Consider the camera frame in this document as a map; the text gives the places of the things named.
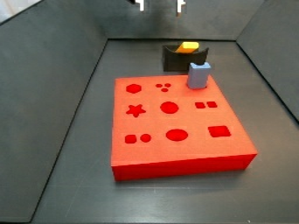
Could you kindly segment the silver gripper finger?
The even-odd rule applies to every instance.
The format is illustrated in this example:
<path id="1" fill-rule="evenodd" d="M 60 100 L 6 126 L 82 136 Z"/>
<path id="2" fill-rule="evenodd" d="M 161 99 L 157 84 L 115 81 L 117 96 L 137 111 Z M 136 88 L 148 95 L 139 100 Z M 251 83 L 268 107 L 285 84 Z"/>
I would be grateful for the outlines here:
<path id="1" fill-rule="evenodd" d="M 184 0 L 176 0 L 176 16 L 179 17 L 183 13 L 183 7 L 185 5 Z"/>
<path id="2" fill-rule="evenodd" d="M 135 3 L 139 4 L 139 10 L 145 11 L 145 0 L 135 0 Z"/>

